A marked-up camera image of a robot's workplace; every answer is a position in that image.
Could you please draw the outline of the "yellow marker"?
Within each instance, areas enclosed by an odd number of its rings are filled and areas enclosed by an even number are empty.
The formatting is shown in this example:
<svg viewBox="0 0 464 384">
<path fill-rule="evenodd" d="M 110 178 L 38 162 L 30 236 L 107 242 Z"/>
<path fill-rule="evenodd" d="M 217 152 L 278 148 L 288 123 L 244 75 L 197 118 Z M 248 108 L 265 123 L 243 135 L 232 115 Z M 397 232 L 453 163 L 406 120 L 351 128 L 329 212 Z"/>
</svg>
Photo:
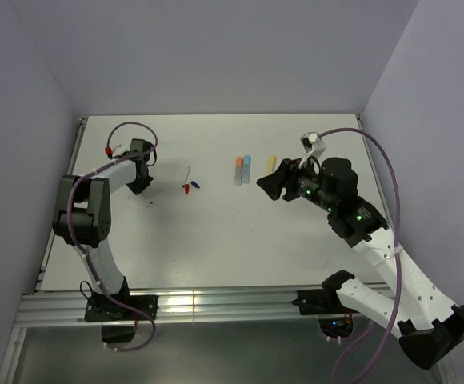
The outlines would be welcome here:
<svg viewBox="0 0 464 384">
<path fill-rule="evenodd" d="M 276 161 L 277 161 L 277 158 L 276 158 L 276 156 L 274 154 L 269 156 L 268 165 L 267 165 L 267 168 L 266 168 L 266 173 L 267 174 L 272 174 L 274 172 Z"/>
</svg>

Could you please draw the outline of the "light blue marker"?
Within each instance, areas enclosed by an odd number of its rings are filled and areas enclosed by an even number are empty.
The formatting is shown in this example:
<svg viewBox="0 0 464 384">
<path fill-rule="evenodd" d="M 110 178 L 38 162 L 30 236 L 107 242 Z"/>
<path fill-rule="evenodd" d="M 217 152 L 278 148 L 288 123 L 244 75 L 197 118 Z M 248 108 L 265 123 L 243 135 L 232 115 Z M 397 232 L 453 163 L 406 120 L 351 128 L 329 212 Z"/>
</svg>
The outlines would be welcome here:
<svg viewBox="0 0 464 384">
<path fill-rule="evenodd" d="M 250 182 L 251 156 L 245 155 L 242 162 L 242 184 Z"/>
</svg>

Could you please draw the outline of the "orange marker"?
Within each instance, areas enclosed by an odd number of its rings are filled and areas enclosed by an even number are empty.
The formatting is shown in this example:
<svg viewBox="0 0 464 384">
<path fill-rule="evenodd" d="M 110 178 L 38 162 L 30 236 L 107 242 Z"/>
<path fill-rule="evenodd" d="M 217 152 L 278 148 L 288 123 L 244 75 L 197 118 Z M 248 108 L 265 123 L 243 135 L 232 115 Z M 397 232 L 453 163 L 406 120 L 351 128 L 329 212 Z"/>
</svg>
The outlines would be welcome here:
<svg viewBox="0 0 464 384">
<path fill-rule="evenodd" d="M 234 184 L 240 186 L 242 184 L 243 157 L 237 157 L 235 160 L 234 169 Z"/>
</svg>

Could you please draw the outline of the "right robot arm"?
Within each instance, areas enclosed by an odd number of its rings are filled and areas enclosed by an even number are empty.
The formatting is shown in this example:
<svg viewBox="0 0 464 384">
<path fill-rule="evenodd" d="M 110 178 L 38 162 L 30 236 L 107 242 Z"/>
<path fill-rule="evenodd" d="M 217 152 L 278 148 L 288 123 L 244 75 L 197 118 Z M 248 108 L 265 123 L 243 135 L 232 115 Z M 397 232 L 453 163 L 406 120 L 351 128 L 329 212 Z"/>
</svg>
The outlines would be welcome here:
<svg viewBox="0 0 464 384">
<path fill-rule="evenodd" d="M 375 206 L 358 194 L 358 175 L 350 160 L 328 158 L 318 170 L 311 163 L 284 159 L 257 184 L 274 201 L 304 198 L 327 212 L 333 232 L 363 256 L 392 289 L 389 299 L 345 270 L 322 283 L 325 308 L 344 307 L 364 314 L 396 337 L 413 364 L 428 370 L 464 340 L 464 305 L 447 297 L 400 246 Z"/>
</svg>

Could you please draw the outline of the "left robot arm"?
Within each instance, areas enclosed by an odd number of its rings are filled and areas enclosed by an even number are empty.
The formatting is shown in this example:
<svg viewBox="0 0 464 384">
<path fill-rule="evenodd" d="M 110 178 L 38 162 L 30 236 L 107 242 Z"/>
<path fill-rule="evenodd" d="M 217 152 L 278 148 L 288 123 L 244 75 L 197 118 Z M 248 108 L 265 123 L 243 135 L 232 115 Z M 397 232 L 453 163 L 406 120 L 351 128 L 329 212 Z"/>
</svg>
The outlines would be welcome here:
<svg viewBox="0 0 464 384">
<path fill-rule="evenodd" d="M 113 319 L 123 319 L 132 309 L 129 287 L 110 249 L 111 195 L 126 186 L 132 194 L 143 192 L 153 181 L 150 158 L 154 144 L 134 138 L 130 148 L 104 171 L 88 178 L 64 175 L 58 184 L 53 231 L 72 246 L 91 279 L 90 306 Z"/>
</svg>

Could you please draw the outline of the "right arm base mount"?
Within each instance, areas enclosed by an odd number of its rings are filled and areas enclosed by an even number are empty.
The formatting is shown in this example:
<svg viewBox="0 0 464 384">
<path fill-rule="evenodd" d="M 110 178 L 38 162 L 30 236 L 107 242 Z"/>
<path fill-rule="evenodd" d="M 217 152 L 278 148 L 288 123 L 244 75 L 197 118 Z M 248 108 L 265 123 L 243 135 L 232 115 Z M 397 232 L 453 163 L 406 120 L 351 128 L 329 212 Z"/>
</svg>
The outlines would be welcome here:
<svg viewBox="0 0 464 384">
<path fill-rule="evenodd" d="M 357 336 L 356 311 L 344 307 L 335 293 L 326 289 L 299 290 L 291 301 L 301 316 L 316 316 L 319 329 L 327 342 L 341 344 Z"/>
</svg>

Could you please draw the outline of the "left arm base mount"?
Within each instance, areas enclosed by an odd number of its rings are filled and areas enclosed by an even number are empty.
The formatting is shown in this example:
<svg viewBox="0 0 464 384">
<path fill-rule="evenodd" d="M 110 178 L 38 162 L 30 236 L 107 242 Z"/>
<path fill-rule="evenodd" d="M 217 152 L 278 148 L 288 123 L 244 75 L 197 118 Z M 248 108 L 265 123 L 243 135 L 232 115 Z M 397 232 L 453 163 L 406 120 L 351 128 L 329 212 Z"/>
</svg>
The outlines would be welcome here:
<svg viewBox="0 0 464 384">
<path fill-rule="evenodd" d="M 132 295 L 126 299 L 126 304 L 156 318 L 158 308 L 157 295 Z M 107 344 L 126 344 L 136 335 L 136 325 L 108 325 L 108 322 L 137 322 L 143 316 L 132 310 L 113 304 L 102 294 L 93 294 L 87 301 L 84 321 L 101 323 L 101 337 Z"/>
</svg>

